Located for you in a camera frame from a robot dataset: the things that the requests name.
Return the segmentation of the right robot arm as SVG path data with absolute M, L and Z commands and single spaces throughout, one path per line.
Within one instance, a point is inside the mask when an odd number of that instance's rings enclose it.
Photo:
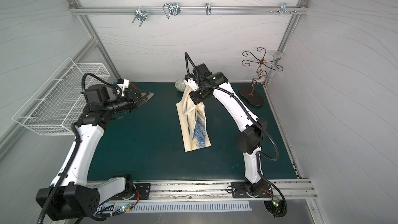
M 222 73 L 208 73 L 203 77 L 188 73 L 184 80 L 192 89 L 190 97 L 194 103 L 214 96 L 231 115 L 240 131 L 236 144 L 244 157 L 246 194 L 255 198 L 262 192 L 267 193 L 271 197 L 265 202 L 268 212 L 274 217 L 284 217 L 288 211 L 287 201 L 280 189 L 262 172 L 262 157 L 270 161 L 279 159 L 278 147 L 266 131 L 266 121 L 245 106 Z

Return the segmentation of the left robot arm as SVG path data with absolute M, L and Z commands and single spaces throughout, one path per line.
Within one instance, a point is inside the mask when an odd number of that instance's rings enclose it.
M 81 79 L 81 94 L 86 104 L 76 122 L 70 126 L 75 138 L 57 176 L 36 195 L 41 206 L 37 223 L 75 219 L 80 223 L 90 217 L 103 221 L 109 214 L 97 208 L 112 198 L 140 199 L 140 192 L 128 174 L 114 176 L 94 188 L 87 186 L 89 167 L 100 139 L 114 114 L 130 113 L 148 102 L 153 93 L 129 88 L 128 80 L 111 84 L 92 74 Z

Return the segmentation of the cream canvas tote bag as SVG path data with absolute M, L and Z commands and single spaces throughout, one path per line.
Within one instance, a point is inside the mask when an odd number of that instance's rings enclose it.
M 206 130 L 205 105 L 195 105 L 190 97 L 191 92 L 193 90 L 186 86 L 181 101 L 176 104 L 185 152 L 211 146 Z

